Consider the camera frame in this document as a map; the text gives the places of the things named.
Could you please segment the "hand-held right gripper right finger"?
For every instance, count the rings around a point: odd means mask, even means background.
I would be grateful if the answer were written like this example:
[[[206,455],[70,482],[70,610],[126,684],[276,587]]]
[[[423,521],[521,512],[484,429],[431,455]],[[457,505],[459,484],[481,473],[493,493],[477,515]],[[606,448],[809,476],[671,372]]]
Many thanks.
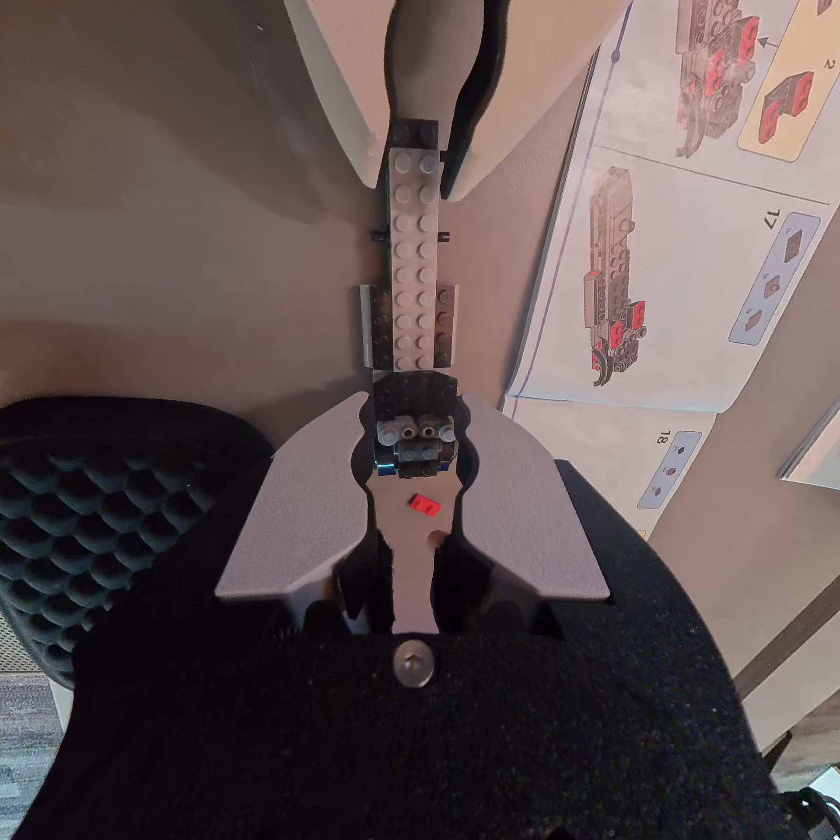
[[[455,425],[461,489],[434,554],[438,631],[531,631],[549,603],[607,603],[610,589],[546,447],[471,393],[458,399]]]

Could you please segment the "open brick instruction booklet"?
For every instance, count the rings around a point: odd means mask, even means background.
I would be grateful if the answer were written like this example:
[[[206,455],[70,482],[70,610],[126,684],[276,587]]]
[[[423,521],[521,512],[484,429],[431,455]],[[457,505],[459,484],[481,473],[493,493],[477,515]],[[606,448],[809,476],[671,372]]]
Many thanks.
[[[503,412],[649,537],[838,209],[839,2],[631,2]]]

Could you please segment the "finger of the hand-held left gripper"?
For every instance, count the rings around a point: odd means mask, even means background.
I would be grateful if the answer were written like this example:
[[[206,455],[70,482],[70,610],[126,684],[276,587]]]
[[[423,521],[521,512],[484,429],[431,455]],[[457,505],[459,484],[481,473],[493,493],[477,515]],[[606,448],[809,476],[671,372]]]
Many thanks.
[[[394,1],[286,1],[329,124],[361,182],[375,188],[391,126],[385,45]]]
[[[465,197],[585,70],[622,1],[485,1],[476,60],[451,124],[441,195]]]

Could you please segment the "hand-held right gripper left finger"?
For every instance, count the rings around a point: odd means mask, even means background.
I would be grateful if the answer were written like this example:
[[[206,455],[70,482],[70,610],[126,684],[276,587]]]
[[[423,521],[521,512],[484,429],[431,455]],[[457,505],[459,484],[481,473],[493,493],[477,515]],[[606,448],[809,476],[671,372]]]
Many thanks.
[[[274,454],[215,595],[281,601],[302,627],[328,601],[357,634],[394,624],[392,553],[366,486],[373,470],[371,395],[357,392],[310,421]]]

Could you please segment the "grey black toy brick model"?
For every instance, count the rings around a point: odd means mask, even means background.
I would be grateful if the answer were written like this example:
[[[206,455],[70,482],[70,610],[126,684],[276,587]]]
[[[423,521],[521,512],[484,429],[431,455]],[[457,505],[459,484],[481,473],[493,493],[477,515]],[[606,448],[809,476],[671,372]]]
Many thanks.
[[[435,121],[398,119],[385,154],[388,277],[360,287],[364,365],[371,370],[374,462],[380,476],[446,471],[458,443],[453,412],[457,286],[438,282],[444,169]]]

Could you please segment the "instruction booklet with car cover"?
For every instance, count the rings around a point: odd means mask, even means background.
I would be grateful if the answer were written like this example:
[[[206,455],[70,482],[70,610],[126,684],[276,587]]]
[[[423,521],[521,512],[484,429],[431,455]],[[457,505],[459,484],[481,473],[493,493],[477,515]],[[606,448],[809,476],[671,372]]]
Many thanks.
[[[782,465],[782,480],[839,490],[839,404],[831,406]]]

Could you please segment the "grey desk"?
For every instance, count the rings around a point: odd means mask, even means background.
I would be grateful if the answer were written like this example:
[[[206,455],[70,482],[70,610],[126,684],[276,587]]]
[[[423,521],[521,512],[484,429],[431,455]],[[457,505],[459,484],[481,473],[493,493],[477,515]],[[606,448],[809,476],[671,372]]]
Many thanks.
[[[382,204],[283,2],[2,2],[2,404],[217,406],[276,444],[369,382]],[[838,492],[779,480],[838,398],[838,218],[656,524],[745,697],[838,612]]]

